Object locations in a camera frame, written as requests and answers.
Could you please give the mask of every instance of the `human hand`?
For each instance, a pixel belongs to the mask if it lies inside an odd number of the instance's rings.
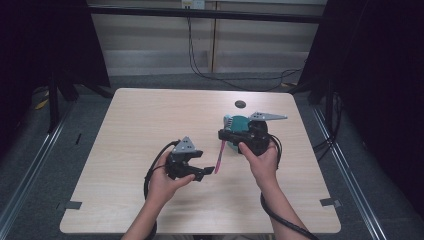
[[[256,156],[243,142],[239,143],[238,147],[249,162],[250,170],[262,191],[265,187],[278,185],[276,176],[278,153],[274,142],[270,141],[267,151],[260,156]]]
[[[165,205],[174,196],[175,192],[189,184],[195,178],[194,174],[172,180],[166,174],[165,164],[169,151],[162,154],[158,159],[155,168],[157,168],[150,179],[149,193],[147,194],[146,201],[154,201],[161,205]]]

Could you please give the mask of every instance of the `power cord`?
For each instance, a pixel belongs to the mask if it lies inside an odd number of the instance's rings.
[[[293,75],[297,72],[300,72],[303,70],[303,68],[299,68],[299,69],[287,69],[285,71],[283,71],[280,76],[278,77],[269,77],[269,78],[257,78],[257,77],[249,77],[249,78],[216,78],[216,77],[210,77],[210,76],[206,76],[204,75],[202,72],[200,72],[199,68],[197,67],[196,64],[196,60],[194,57],[194,47],[193,47],[193,39],[192,39],[192,30],[191,30],[191,19],[187,18],[187,24],[188,24],[188,32],[189,32],[189,59],[190,59],[190,67],[191,70],[199,77],[205,78],[205,79],[209,79],[209,80],[213,80],[213,81],[220,81],[223,82],[231,87],[235,87],[237,89],[243,90],[243,91],[255,91],[255,92],[269,92],[272,91],[278,87],[281,86],[281,84],[283,83],[283,78],[288,77],[290,75]],[[232,81],[232,80],[279,80],[278,84],[269,87],[267,89],[262,89],[262,90],[258,90],[258,89],[248,89],[248,88],[243,88],[240,86],[237,86],[233,83],[230,83],[228,81]]]
[[[315,153],[318,153],[325,148],[324,153],[317,159],[318,162],[320,162],[324,158],[324,156],[330,151],[330,149],[333,147],[333,144],[336,141],[336,137],[340,128],[343,104],[337,92],[334,92],[334,97],[336,99],[336,104],[334,105],[334,111],[337,114],[336,127],[335,129],[329,129],[330,136],[327,139],[325,139],[323,142],[313,147]]]
[[[149,171],[147,171],[146,177],[144,178],[144,199],[147,199],[147,195],[149,194],[149,183],[150,183],[150,179],[152,178],[153,172],[160,167],[164,167],[164,166],[158,166],[155,168],[155,165],[158,162],[159,158],[162,156],[162,154],[165,152],[166,149],[168,149],[172,145],[177,146],[179,142],[180,140],[168,143],[156,156],[155,160],[153,161],[152,165],[149,168]],[[157,221],[155,221],[155,225],[153,225],[152,231],[150,231],[149,235],[146,237],[146,240],[152,240],[155,237],[157,227],[158,227],[158,224],[157,224]]]
[[[278,169],[278,165],[280,163],[280,159],[281,159],[281,153],[282,153],[282,145],[281,145],[281,141],[274,135],[269,135],[271,138],[271,141],[273,141],[277,147],[277,169]],[[294,223],[291,223],[289,221],[287,221],[286,219],[278,216],[276,213],[274,213],[266,204],[265,198],[263,196],[263,194],[261,193],[260,196],[260,200],[261,200],[261,205],[262,208],[264,209],[264,211],[273,219],[275,219],[277,222],[279,222],[280,224],[290,228],[293,231],[298,232],[299,234],[302,234],[303,236],[309,238],[309,239],[313,239],[316,240],[318,239],[315,235],[313,235],[312,233],[310,233],[308,230],[301,228],[299,226],[297,226]]]

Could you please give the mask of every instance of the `gray wall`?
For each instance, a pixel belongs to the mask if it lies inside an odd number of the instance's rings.
[[[89,4],[181,8],[181,1],[95,1]],[[206,1],[206,9],[321,15],[325,2]],[[92,15],[108,73],[192,72],[185,18]],[[303,66],[317,24],[191,19],[194,56],[201,72],[275,71]]]

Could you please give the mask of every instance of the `wooden table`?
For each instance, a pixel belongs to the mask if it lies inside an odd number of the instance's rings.
[[[237,100],[247,106],[237,108]],[[66,210],[61,231],[124,233],[143,205],[146,172],[166,144],[189,136],[204,151],[190,165],[215,166],[223,117],[255,111],[288,116],[268,122],[269,132],[283,145],[280,186],[311,232],[338,232],[334,207],[320,203],[330,196],[292,95],[164,89],[116,91],[72,195],[81,208]],[[259,196],[244,156],[226,147],[218,174],[190,183],[168,202],[157,233],[272,233]]]

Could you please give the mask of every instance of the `black curtain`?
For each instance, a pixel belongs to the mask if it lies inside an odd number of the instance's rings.
[[[368,150],[424,216],[424,3],[328,0],[299,85],[340,93]]]
[[[91,15],[49,10],[48,6],[53,4],[87,6],[85,0],[2,1],[1,152],[13,142],[19,121],[31,103],[32,92],[48,85],[53,71],[71,84],[81,83],[83,79],[110,86]]]

